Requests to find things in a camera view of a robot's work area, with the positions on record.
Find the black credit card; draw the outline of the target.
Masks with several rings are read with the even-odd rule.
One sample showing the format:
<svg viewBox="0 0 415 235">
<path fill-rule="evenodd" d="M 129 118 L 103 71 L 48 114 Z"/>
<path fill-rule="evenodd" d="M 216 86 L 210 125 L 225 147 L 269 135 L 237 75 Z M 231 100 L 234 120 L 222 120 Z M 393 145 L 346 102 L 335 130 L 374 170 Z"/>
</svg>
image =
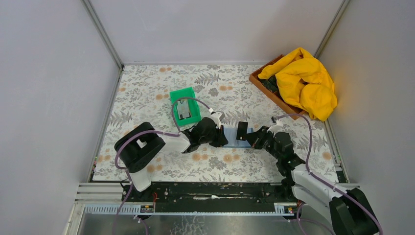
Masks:
<svg viewBox="0 0 415 235">
<path fill-rule="evenodd" d="M 248 130 L 248 122 L 239 121 L 237 125 L 237 131 L 236 131 L 236 140 L 245 141 L 247 130 Z"/>
</svg>

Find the grey credit card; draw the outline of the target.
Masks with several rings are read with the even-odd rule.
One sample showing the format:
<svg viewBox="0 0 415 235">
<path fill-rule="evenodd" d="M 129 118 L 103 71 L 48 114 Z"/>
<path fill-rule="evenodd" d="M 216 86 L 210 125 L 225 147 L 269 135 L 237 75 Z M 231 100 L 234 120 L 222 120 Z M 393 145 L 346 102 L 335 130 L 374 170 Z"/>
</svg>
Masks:
<svg viewBox="0 0 415 235">
<path fill-rule="evenodd" d="M 183 120 L 183 119 L 187 119 L 191 117 L 191 111 L 190 111 L 188 99 L 180 99 L 177 102 L 177 112 L 178 112 L 179 120 Z"/>
</svg>

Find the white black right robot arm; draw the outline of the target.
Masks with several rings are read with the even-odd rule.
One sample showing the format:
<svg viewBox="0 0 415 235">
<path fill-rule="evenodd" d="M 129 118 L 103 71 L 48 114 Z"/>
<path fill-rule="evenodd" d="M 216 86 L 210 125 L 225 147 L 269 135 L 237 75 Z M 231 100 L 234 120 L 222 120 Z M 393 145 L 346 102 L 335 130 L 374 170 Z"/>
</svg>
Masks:
<svg viewBox="0 0 415 235">
<path fill-rule="evenodd" d="M 265 150 L 276 159 L 278 171 L 284 176 L 283 196 L 308 204 L 330 222 L 334 234 L 383 233 L 365 194 L 358 188 L 347 189 L 312 172 L 308 163 L 294 152 L 288 133 L 276 132 L 276 126 L 263 126 L 244 138 L 252 148 Z"/>
</svg>

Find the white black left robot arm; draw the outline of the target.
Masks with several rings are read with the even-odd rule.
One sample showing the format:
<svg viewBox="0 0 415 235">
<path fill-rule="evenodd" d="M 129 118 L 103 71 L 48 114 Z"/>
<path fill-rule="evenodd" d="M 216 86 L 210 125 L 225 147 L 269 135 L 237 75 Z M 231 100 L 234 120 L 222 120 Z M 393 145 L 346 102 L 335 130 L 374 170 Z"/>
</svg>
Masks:
<svg viewBox="0 0 415 235">
<path fill-rule="evenodd" d="M 151 186 L 147 165 L 159 152 L 186 154 L 202 144 L 223 147 L 228 143 L 223 125 L 217 125 L 210 117 L 178 134 L 157 131 L 149 122 L 144 122 L 115 143 L 115 162 L 122 161 L 135 190 L 142 192 Z"/>
</svg>

